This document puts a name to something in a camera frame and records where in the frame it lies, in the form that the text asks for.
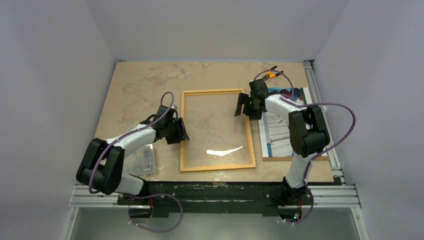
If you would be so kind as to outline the orange wooden picture frame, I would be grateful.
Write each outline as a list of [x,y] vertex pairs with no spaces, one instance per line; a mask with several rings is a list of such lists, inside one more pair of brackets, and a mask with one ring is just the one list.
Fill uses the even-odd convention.
[[226,165],[208,165],[208,166],[187,166],[187,143],[193,143],[194,138],[187,133],[187,97],[189,96],[209,96],[209,95],[239,95],[245,91],[242,88],[226,88],[226,89],[209,89],[209,90],[186,90],[181,93],[181,110],[179,123],[179,171],[183,172],[208,172],[208,171],[225,171],[239,169],[254,169],[257,167],[254,143],[252,138],[252,130],[248,117],[244,117],[244,131],[246,135],[246,149],[248,151],[249,163],[246,164],[226,164]]

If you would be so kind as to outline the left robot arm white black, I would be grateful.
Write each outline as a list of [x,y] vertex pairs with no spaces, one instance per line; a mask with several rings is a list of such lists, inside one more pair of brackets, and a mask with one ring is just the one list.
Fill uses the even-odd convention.
[[76,172],[76,180],[90,187],[91,193],[128,194],[138,205],[146,203],[149,191],[145,180],[124,173],[124,160],[146,145],[165,139],[169,145],[189,141],[184,120],[173,107],[160,105],[157,113],[132,130],[117,137],[92,139]]

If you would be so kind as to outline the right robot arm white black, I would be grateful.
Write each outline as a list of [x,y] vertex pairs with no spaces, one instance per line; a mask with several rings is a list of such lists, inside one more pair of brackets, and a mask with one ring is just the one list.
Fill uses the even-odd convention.
[[268,112],[287,122],[294,154],[277,200],[282,204],[292,204],[306,194],[308,175],[314,160],[323,154],[330,143],[323,112],[319,106],[296,103],[293,93],[269,90],[262,79],[251,81],[249,87],[248,94],[239,93],[234,116],[244,114],[250,120],[260,120],[262,114]]

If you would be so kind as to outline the clear acrylic glass sheet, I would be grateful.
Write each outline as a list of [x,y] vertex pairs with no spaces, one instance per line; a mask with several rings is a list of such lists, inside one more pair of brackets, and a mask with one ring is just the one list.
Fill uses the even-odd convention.
[[250,121],[234,116],[241,88],[187,90],[181,116],[189,141],[180,145],[180,171],[206,172],[256,168]]

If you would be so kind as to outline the photo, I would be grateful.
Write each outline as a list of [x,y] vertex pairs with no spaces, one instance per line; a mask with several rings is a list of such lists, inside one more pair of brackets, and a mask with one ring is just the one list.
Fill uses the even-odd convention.
[[[280,88],[270,87],[269,92],[278,91],[285,95],[294,93],[294,100],[300,105],[311,104],[312,97],[307,87]],[[259,136],[264,162],[289,162],[294,151],[290,143],[289,125],[287,121],[271,112],[262,113],[258,120]]]

